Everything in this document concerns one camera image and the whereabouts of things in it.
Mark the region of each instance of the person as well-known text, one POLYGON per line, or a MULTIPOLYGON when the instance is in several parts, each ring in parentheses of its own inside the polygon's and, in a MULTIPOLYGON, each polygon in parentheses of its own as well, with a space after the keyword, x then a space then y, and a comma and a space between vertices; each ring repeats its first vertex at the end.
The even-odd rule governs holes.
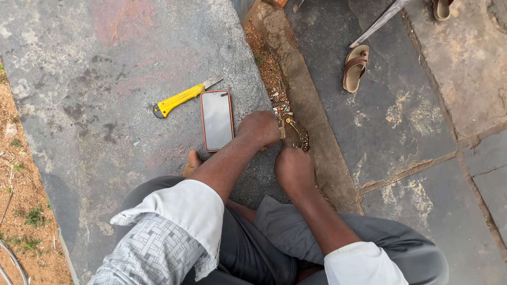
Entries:
POLYGON ((247 115, 206 162, 191 151, 184 177, 132 191, 117 245, 89 284, 426 284, 448 281, 439 248, 396 221, 336 213, 315 188, 313 161, 285 139, 274 172, 292 204, 257 210, 229 200, 249 161, 279 140, 270 111, 247 115), (296 259, 314 263, 297 269, 296 259))

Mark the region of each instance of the hand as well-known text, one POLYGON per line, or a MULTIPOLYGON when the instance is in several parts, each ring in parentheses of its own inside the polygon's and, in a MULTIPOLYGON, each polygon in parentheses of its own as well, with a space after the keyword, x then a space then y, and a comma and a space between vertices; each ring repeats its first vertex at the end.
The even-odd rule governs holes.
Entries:
POLYGON ((282 149, 276 157, 275 176, 291 199, 300 191, 315 188, 312 157, 302 149, 295 148, 288 137, 283 139, 282 149))
POLYGON ((271 111, 255 111, 241 121, 238 127, 238 137, 242 136, 259 149, 274 146, 280 139, 280 130, 276 117, 271 111))

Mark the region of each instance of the yellow utility knife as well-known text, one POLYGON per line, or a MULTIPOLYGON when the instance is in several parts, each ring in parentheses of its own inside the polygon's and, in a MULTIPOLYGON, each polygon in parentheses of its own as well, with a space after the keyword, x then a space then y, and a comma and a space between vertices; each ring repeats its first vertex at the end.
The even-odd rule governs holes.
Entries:
POLYGON ((164 101, 158 102, 155 106, 153 106, 153 114, 155 117, 164 119, 167 117, 167 114, 179 104, 196 97, 197 95, 204 92, 209 86, 217 83, 218 81, 224 79, 222 75, 217 74, 212 78, 204 81, 203 83, 199 83, 196 86, 189 88, 183 92, 176 94, 173 97, 167 98, 164 101))

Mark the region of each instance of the orange phone case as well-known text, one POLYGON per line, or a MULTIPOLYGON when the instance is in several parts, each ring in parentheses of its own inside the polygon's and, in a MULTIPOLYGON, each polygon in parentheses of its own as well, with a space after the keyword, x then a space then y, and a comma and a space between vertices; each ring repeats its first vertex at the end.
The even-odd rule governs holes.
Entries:
POLYGON ((204 129, 204 114, 202 112, 202 95, 204 93, 209 93, 209 92, 220 92, 220 91, 226 91, 227 92, 227 96, 229 98, 229 114, 231 115, 231 133, 232 133, 232 138, 234 138, 234 123, 232 122, 232 105, 231 105, 231 93, 229 93, 228 90, 211 90, 211 91, 204 91, 201 93, 201 95, 199 96, 199 100, 201 101, 201 121, 202 121, 202 133, 204 135, 204 149, 206 149, 207 152, 209 153, 215 153, 219 150, 216 150, 216 151, 210 151, 208 150, 208 147, 206 146, 206 130, 204 129))

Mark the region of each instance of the smartphone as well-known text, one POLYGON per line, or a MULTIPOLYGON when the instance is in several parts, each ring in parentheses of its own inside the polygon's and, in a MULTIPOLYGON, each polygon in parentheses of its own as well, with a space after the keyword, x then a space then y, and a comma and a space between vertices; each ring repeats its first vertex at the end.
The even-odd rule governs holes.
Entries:
POLYGON ((234 138, 229 91, 202 92, 201 115, 204 148, 207 152, 217 152, 234 138))

